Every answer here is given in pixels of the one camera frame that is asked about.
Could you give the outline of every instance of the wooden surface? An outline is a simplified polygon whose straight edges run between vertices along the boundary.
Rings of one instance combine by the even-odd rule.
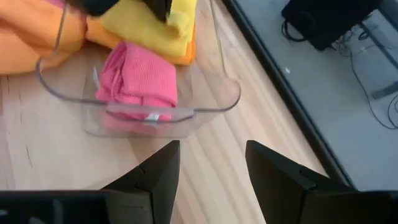
[[[265,223],[244,160],[248,139],[324,170],[230,14],[216,3],[226,71],[239,80],[242,96],[182,141],[172,223]],[[2,76],[1,94],[0,189],[98,189],[168,142],[87,135],[72,109],[33,74]]]

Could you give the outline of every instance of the transparent container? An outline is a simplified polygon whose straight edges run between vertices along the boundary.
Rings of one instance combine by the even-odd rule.
[[[197,56],[188,66],[177,66],[178,104],[175,108],[129,105],[103,102],[95,98],[103,63],[110,53],[95,44],[84,47],[83,55],[76,55],[57,68],[44,70],[46,63],[56,60],[54,53],[39,59],[37,78],[44,88],[57,98],[79,109],[74,110],[81,119],[82,128],[96,136],[111,137],[165,137],[184,138],[218,114],[233,108],[241,96],[236,80],[228,78],[225,69],[214,2],[197,3]],[[68,6],[64,7],[57,43],[62,33]],[[84,60],[84,67],[74,68],[76,60]],[[118,114],[166,115],[168,120],[133,119]]]

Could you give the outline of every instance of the pink towel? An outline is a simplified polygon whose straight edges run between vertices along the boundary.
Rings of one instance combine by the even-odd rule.
[[[176,107],[175,67],[149,50],[121,42],[105,61],[96,98],[129,105]],[[104,116],[109,116],[104,118],[107,128],[118,128],[118,122],[112,122],[115,118],[145,120],[149,114],[108,112]],[[161,121],[170,119],[169,114],[159,114]]]

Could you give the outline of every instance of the orange towel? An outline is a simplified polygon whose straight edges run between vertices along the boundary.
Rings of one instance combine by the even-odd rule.
[[[161,55],[168,62],[175,65],[189,65],[193,62],[196,55],[196,29],[193,29],[192,41],[187,45],[187,51],[183,57],[171,57],[168,55]],[[105,29],[100,19],[87,17],[87,33],[86,38],[92,42],[114,49],[121,41],[122,38],[116,34]]]
[[[0,0],[0,74],[34,70],[40,56],[52,53],[58,34],[62,9],[43,0]],[[57,66],[84,41],[85,23],[68,13],[60,51],[45,68]]]

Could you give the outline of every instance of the yellow towel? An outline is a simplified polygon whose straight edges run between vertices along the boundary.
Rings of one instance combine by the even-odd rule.
[[[86,38],[94,43],[100,44],[105,47],[114,49],[122,38],[116,34],[105,29],[100,19],[96,17],[87,17],[87,33]],[[171,57],[168,55],[160,55],[168,62],[175,65],[189,65],[195,59],[196,54],[196,42],[195,42],[195,28],[193,29],[192,41],[187,45],[185,55],[183,57]]]
[[[173,0],[167,23],[159,21],[140,0],[120,0],[101,22],[125,40],[162,55],[183,57],[192,41],[197,0]]]
[[[52,53],[62,9],[43,0],[0,0],[0,74],[34,70],[40,56]],[[68,13],[59,54],[45,64],[54,67],[79,50],[85,23]]]

